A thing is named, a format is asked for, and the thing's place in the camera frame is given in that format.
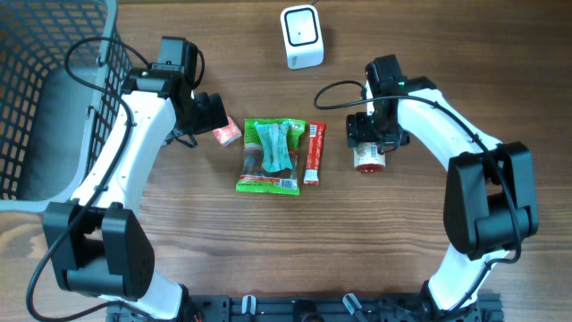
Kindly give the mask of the green lid jar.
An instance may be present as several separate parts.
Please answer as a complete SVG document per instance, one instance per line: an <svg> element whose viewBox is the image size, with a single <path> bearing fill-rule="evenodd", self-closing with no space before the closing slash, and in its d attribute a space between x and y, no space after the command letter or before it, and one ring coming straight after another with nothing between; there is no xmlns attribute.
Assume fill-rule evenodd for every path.
<svg viewBox="0 0 572 322"><path fill-rule="evenodd" d="M378 145L373 142L359 143L353 148L354 168L360 173L377 173L385 168L385 155L378 151Z"/></svg>

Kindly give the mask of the small red white box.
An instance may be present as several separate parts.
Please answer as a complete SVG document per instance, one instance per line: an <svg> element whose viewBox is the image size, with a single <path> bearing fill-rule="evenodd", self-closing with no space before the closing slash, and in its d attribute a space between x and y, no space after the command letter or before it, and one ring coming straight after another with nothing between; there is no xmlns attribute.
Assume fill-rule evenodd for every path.
<svg viewBox="0 0 572 322"><path fill-rule="evenodd" d="M227 121L228 124L226 126L213 130L216 139L224 147L233 143L242 136L240 127L229 115L227 116Z"/></svg>

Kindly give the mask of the red snack stick packet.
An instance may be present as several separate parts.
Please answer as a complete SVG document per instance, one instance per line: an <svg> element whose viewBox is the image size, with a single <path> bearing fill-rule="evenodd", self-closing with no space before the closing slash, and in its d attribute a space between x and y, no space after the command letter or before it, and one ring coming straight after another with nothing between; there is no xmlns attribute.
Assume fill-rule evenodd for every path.
<svg viewBox="0 0 572 322"><path fill-rule="evenodd" d="M320 183L319 169L324 149L325 130L326 123L312 122L309 126L309 142L304 184L318 185Z"/></svg>

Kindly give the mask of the green candy bag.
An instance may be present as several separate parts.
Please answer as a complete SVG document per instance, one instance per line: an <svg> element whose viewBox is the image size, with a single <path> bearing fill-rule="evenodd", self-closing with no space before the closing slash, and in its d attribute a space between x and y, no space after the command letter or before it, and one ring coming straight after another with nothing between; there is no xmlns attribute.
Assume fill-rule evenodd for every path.
<svg viewBox="0 0 572 322"><path fill-rule="evenodd" d="M262 124L290 123L287 142L290 160L293 165L292 169L285 169L277 173L268 173L263 169L263 147L257 135L256 122ZM246 119L244 133L244 166L236 184L236 191L299 195L300 187L297 171L299 140L304 134L305 128L306 122L299 119Z"/></svg>

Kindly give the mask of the teal packet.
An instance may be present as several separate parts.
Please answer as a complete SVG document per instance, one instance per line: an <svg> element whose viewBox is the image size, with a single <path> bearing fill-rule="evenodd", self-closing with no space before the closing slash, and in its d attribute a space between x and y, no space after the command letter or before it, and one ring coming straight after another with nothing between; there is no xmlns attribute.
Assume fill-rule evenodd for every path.
<svg viewBox="0 0 572 322"><path fill-rule="evenodd" d="M256 122L255 127L263 147L263 169L268 173L292 169L293 165L287 142L290 123L262 124Z"/></svg>

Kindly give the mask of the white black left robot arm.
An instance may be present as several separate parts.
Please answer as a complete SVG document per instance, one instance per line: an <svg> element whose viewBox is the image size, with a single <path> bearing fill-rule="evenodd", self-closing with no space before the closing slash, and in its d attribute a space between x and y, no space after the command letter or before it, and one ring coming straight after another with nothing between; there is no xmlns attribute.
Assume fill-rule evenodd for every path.
<svg viewBox="0 0 572 322"><path fill-rule="evenodd" d="M108 96L122 106L94 166L65 202L43 215L51 266L66 292L94 297L117 318L199 321L188 289L160 275L137 213L159 149L189 148L196 136L227 125L218 94L198 92L205 58L185 38L163 37L159 56L131 69Z"/></svg>

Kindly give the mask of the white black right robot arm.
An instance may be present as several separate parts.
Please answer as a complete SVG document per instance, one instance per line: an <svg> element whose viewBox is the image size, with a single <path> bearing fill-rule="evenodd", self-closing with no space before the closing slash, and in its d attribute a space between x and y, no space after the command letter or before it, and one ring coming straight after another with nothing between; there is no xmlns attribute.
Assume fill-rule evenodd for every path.
<svg viewBox="0 0 572 322"><path fill-rule="evenodd" d="M365 72L367 110L348 116L348 144L369 143L383 155L417 137L445 168L450 246L425 288L436 317L458 317L492 269L518 262L524 239L538 230L531 153L478 130L428 78L405 76L395 55L375 58Z"/></svg>

